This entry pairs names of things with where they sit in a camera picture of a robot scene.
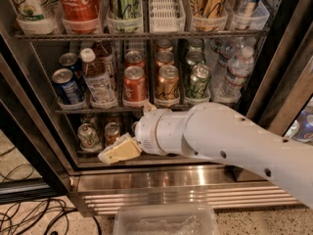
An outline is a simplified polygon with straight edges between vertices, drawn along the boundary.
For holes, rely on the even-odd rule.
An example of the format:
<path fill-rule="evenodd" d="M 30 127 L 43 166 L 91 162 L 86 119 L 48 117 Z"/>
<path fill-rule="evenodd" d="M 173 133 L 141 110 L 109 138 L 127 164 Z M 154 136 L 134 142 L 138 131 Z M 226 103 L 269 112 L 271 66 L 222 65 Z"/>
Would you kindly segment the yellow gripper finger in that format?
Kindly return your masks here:
<path fill-rule="evenodd" d="M 142 149 L 138 142 L 129 134 L 123 134 L 112 145 L 103 150 L 98 158 L 101 162 L 111 165 L 137 158 L 141 155 Z"/>
<path fill-rule="evenodd" d="M 151 111 L 154 111 L 157 107 L 155 105 L 153 105 L 152 103 L 150 102 L 147 102 L 144 104 L 144 107 L 143 107 L 143 113 L 144 114 L 147 114 Z"/>

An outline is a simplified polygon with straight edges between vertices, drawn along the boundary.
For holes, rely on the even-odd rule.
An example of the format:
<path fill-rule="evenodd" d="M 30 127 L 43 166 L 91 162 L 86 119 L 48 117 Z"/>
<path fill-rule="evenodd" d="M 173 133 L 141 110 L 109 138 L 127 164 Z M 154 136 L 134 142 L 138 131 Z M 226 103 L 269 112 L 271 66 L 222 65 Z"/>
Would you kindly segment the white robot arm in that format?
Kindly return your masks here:
<path fill-rule="evenodd" d="M 122 135 L 98 158 L 110 165 L 142 152 L 235 165 L 313 208 L 313 147 L 274 134 L 225 105 L 205 102 L 187 112 L 151 110 L 136 124 L 134 136 Z"/>

